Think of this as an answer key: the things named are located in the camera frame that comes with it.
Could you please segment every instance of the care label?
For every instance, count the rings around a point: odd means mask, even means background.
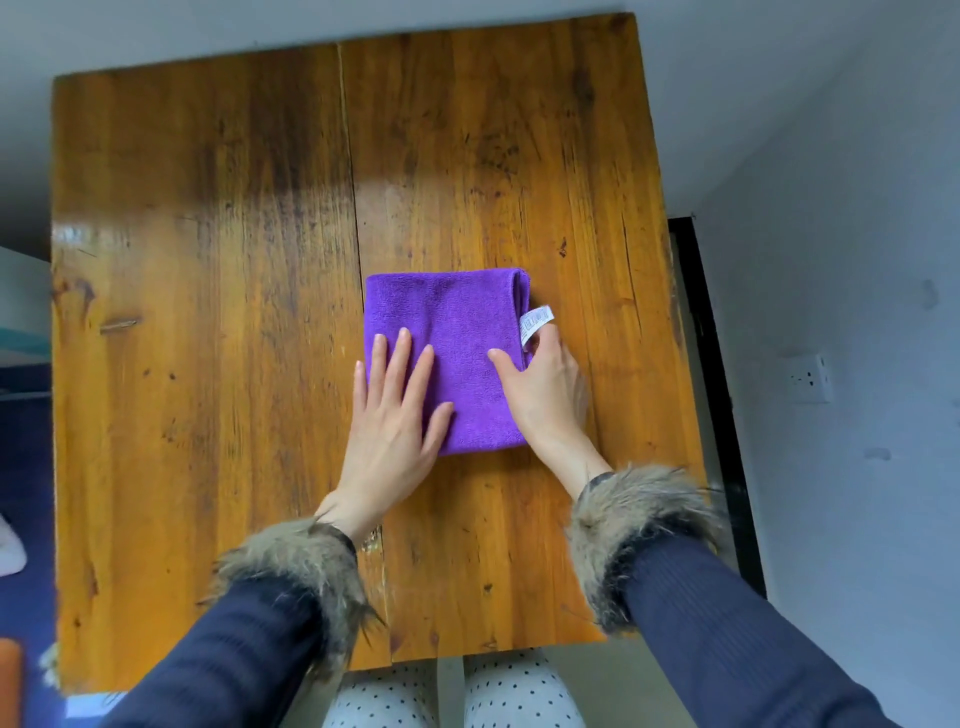
[[[530,341],[540,327],[553,321],[553,311],[550,306],[542,305],[540,308],[534,308],[520,316],[520,346],[527,348],[527,342]]]

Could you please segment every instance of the polka dot pants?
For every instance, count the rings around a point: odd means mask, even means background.
[[[576,703],[536,649],[464,658],[464,728],[584,728]],[[324,728],[437,728],[432,660],[345,675]]]

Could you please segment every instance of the right hand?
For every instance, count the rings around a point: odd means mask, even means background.
[[[594,477],[611,469],[582,430],[587,383],[554,324],[537,333],[537,352],[526,371],[510,356],[488,352],[510,405],[510,413],[537,457],[576,498]]]

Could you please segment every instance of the navy sleeve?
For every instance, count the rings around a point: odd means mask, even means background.
[[[282,577],[236,582],[101,725],[277,725],[322,649],[309,592]]]
[[[658,536],[626,575],[630,615],[700,728],[896,725],[700,541]]]

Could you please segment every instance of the wooden table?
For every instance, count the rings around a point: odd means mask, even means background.
[[[702,475],[629,15],[57,79],[60,669],[132,686],[218,552],[337,482],[363,280],[522,266],[617,465]],[[355,667],[597,640],[559,484],[456,456],[361,553],[388,627]]]

